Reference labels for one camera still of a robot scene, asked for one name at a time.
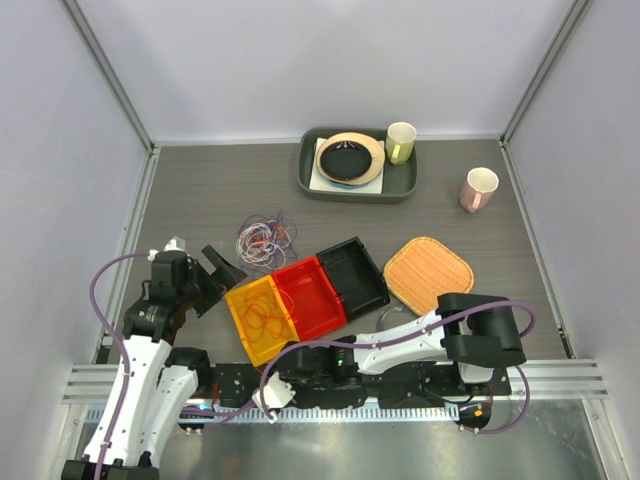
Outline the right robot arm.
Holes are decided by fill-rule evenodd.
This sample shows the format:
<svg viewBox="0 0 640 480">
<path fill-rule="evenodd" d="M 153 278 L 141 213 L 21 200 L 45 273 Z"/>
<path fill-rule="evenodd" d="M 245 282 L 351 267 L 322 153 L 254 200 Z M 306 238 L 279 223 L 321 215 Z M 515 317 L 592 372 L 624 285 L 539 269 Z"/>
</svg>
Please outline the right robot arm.
<svg viewBox="0 0 640 480">
<path fill-rule="evenodd" d="M 526 361 L 512 307 L 500 296 L 444 294 L 428 313 L 388 330 L 291 343 L 274 371 L 299 408 L 358 407 L 369 397 L 383 408 L 464 405 L 506 395 L 498 374 Z"/>
</svg>

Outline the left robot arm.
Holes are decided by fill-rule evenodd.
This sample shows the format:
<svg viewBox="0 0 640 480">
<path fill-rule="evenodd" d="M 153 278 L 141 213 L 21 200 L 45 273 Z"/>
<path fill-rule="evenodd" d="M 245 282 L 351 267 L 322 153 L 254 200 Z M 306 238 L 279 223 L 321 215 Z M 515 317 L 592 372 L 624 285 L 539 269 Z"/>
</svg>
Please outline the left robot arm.
<svg viewBox="0 0 640 480">
<path fill-rule="evenodd" d="M 203 316 L 246 275 L 210 245 L 207 272 L 173 238 L 146 253 L 151 277 L 125 311 L 114 334 L 120 363 L 98 428 L 78 460 L 66 461 L 64 479 L 157 479 L 169 435 L 189 398 L 205 397 L 213 385 L 206 351 L 177 347 L 188 311 Z"/>
</svg>

